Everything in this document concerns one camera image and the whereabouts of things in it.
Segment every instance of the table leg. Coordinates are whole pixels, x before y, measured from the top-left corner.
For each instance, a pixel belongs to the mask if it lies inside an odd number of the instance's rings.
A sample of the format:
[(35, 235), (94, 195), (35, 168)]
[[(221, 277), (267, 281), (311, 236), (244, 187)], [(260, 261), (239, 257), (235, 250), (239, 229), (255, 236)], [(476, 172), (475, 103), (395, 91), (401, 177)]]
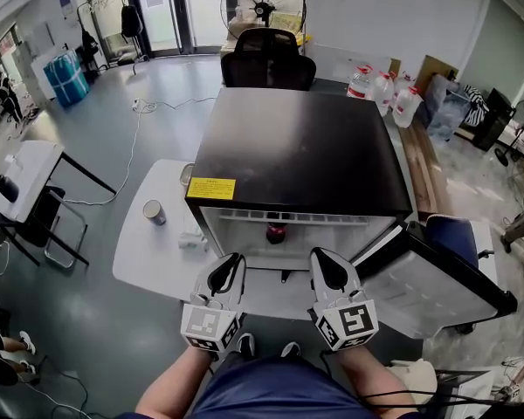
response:
[(91, 180), (93, 180), (95, 183), (97, 183), (99, 186), (102, 186), (107, 191), (112, 192), (113, 194), (116, 194), (116, 191), (112, 189), (110, 186), (108, 186), (105, 182), (103, 182), (101, 179), (93, 175), (91, 172), (89, 172), (87, 169), (85, 169), (83, 166), (81, 166), (79, 163), (77, 163), (72, 157), (65, 154), (64, 152), (60, 156), (60, 160), (66, 160), (70, 165), (75, 167), (79, 172), (81, 172), (83, 175), (86, 175)]
[(62, 247), (64, 250), (66, 250), (68, 253), (70, 253), (72, 256), (74, 256), (76, 259), (83, 262), (85, 265), (89, 265), (89, 261), (85, 259), (83, 256), (81, 256), (76, 250), (74, 250), (72, 247), (70, 247), (66, 242), (64, 242), (60, 237), (55, 235), (52, 231), (50, 231), (48, 228), (46, 228), (34, 215), (31, 214), (31, 217), (33, 220), (46, 232), (46, 235), (56, 242), (60, 247)]
[(39, 263), (37, 259), (35, 259), (33, 255), (31, 255), (30, 252), (28, 252), (25, 247), (23, 247), (23, 245), (18, 242), (18, 240), (8, 231), (7, 228), (2, 227), (0, 230), (3, 231), (4, 235), (9, 238), (10, 242), (16, 245), (17, 249), (25, 254), (25, 256), (28, 257), (33, 262), (33, 264), (35, 264), (37, 267), (40, 267), (41, 263)]

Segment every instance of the white shoe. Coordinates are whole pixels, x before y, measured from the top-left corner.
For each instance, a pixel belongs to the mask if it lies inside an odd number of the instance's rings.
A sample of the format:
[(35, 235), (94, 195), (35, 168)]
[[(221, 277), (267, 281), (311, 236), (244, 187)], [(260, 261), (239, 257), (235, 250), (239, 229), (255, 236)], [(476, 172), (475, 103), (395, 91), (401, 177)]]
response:
[(243, 333), (237, 341), (237, 351), (247, 357), (255, 356), (254, 335)]
[(291, 341), (290, 343), (286, 344), (286, 347), (283, 348), (283, 351), (281, 351), (281, 357), (292, 357), (292, 356), (300, 357), (300, 346), (297, 341)]
[(27, 346), (27, 352), (35, 355), (37, 353), (37, 348), (31, 341), (29, 334), (26, 331), (21, 331), (19, 337), (19, 340)]
[(34, 365), (30, 364), (27, 360), (21, 360), (19, 363), (21, 363), (23, 366), (25, 366), (25, 372), (29, 374), (35, 375), (37, 373), (37, 369)]

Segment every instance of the shoe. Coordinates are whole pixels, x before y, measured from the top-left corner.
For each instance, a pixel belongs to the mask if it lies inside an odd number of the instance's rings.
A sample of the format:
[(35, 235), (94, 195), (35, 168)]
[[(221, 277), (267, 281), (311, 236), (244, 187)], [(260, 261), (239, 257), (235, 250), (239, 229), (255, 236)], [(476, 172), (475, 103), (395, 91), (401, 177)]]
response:
[(26, 331), (21, 331), (19, 333), (19, 340), (25, 344), (27, 347), (27, 352), (35, 355), (37, 353), (37, 348), (31, 341), (31, 338), (29, 338), (29, 334)]
[(34, 365), (30, 364), (27, 360), (21, 360), (19, 363), (21, 363), (23, 366), (25, 366), (25, 372), (29, 374), (35, 375), (37, 373), (37, 369)]
[(500, 242), (503, 244), (503, 249), (505, 250), (505, 253), (510, 253), (510, 242), (508, 242), (504, 236), (500, 237)]
[(297, 341), (291, 341), (281, 351), (281, 357), (300, 357), (300, 346)]
[(245, 357), (254, 358), (254, 335), (251, 333), (243, 333), (237, 341), (237, 350)]

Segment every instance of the yellow sticker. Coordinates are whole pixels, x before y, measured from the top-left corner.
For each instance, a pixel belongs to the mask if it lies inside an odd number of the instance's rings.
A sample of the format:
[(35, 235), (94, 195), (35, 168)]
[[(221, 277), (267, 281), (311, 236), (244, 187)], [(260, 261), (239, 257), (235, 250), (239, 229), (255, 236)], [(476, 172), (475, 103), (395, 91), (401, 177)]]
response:
[(234, 179), (192, 177), (187, 196), (203, 199), (232, 200), (234, 191)]

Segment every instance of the blue wrapped package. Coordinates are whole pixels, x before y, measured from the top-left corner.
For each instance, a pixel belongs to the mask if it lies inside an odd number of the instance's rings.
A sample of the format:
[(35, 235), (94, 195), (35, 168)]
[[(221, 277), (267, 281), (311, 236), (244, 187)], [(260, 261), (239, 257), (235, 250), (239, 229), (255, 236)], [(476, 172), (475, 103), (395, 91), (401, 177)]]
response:
[(81, 101), (89, 93), (89, 85), (74, 50), (68, 50), (49, 62), (45, 75), (62, 107)]

